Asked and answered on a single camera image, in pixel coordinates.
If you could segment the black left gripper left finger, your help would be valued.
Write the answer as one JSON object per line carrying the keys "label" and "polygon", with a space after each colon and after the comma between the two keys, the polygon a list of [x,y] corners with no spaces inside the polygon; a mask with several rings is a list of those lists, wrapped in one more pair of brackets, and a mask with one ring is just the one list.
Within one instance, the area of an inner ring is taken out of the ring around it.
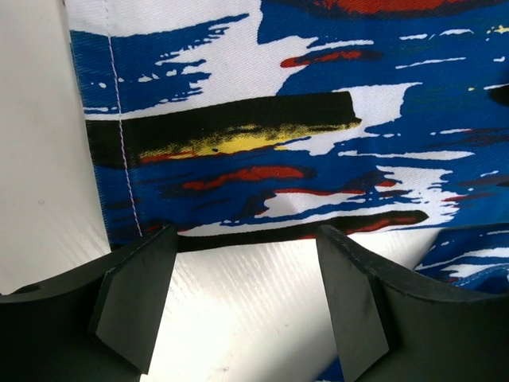
{"label": "black left gripper left finger", "polygon": [[177,255],[166,226],[1,297],[3,381],[139,381]]}

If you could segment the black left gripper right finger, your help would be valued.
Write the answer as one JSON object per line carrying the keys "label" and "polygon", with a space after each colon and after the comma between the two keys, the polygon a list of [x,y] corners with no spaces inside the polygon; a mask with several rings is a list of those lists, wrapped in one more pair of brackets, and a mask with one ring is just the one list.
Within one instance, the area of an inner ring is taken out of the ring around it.
{"label": "black left gripper right finger", "polygon": [[346,381],[505,381],[508,297],[420,275],[331,226],[317,254]]}

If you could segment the blue patterned trousers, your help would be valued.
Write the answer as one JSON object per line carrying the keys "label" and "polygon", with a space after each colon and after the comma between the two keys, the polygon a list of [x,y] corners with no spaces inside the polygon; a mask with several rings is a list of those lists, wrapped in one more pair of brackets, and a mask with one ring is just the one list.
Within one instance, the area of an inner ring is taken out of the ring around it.
{"label": "blue patterned trousers", "polygon": [[107,238],[331,226],[508,297],[505,1],[68,1]]}

